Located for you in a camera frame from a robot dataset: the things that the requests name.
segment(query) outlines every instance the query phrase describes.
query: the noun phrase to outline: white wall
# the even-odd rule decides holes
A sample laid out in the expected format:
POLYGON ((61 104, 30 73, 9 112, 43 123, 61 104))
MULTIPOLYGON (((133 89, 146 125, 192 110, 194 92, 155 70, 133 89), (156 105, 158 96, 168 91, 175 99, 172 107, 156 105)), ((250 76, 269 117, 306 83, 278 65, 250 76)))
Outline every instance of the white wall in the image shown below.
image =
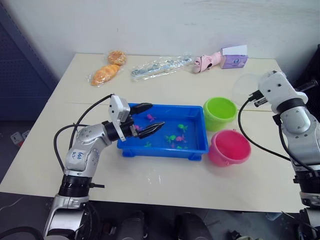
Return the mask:
POLYGON ((211 54, 248 44, 294 79, 320 43, 319 0, 3 0, 60 78, 74 53, 211 54))

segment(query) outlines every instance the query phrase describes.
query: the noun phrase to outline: green bucket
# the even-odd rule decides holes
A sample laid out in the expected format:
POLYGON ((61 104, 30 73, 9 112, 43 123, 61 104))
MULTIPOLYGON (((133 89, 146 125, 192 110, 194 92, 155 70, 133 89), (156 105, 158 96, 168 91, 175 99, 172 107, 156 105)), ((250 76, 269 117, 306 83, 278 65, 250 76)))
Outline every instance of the green bucket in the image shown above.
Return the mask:
POLYGON ((203 105, 203 112, 205 128, 217 132, 236 119, 237 107, 227 98, 212 97, 203 105))

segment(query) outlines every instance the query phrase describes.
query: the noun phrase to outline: plastic bucket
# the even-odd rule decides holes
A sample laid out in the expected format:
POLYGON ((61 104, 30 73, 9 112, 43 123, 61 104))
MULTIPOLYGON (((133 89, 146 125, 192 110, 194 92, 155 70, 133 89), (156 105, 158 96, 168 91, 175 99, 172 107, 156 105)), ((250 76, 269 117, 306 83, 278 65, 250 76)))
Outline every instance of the plastic bucket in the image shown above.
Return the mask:
POLYGON ((235 130, 222 130, 211 139, 209 159, 220 167, 242 164, 248 160, 251 147, 248 140, 235 130))
POLYGON ((227 123, 231 123, 237 116, 236 105, 227 98, 213 97, 203 105, 205 128, 208 131, 222 130, 227 123))

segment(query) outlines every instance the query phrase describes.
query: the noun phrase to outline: blue plastic tray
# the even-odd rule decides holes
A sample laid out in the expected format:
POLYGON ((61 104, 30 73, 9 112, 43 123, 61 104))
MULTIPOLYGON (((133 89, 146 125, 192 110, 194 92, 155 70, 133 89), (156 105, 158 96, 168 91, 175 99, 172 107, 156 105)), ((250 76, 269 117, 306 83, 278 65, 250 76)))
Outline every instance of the blue plastic tray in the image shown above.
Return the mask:
POLYGON ((200 161, 208 153, 204 112, 201 106, 153 105, 149 110, 134 115, 134 124, 144 128, 164 121, 164 126, 144 139, 138 137, 118 140, 117 147, 124 157, 156 156, 188 158, 200 161))

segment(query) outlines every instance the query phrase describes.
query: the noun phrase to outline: pink toy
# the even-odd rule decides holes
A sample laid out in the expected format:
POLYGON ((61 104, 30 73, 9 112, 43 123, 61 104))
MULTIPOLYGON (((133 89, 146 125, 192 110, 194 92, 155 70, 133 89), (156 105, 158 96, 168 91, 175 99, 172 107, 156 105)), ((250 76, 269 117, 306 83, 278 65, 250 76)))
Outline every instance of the pink toy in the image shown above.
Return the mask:
POLYGON ((186 141, 186 139, 185 139, 185 136, 182 134, 182 136, 177 136, 176 138, 175 138, 175 140, 177 141, 177 142, 181 142, 181 141, 184 141, 185 143, 187 142, 186 141))
POLYGON ((196 57, 194 63, 194 67, 192 71, 197 74, 203 72, 206 69, 210 69, 211 67, 219 64, 221 62, 222 56, 221 52, 215 52, 211 56, 203 55, 200 57, 196 57))
POLYGON ((142 131, 142 127, 141 126, 138 126, 138 125, 134 125, 134 128, 135 128, 135 130, 138 130, 138 131, 142 131))
POLYGON ((222 130, 211 139, 209 159, 220 167, 242 164, 248 160, 251 147, 248 140, 235 130, 222 130))
POLYGON ((156 119, 156 117, 152 116, 150 113, 146 115, 146 118, 150 120, 150 123, 156 119))

